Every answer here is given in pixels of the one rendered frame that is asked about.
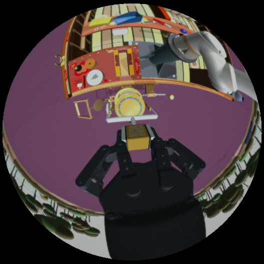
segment yellow book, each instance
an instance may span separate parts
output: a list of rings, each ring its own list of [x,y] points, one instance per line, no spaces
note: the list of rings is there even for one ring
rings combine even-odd
[[[104,26],[104,25],[109,25],[110,22],[112,21],[112,17],[102,17],[102,18],[97,18],[97,19],[93,19],[90,24],[89,27],[93,28],[93,27],[98,27],[98,26]]]

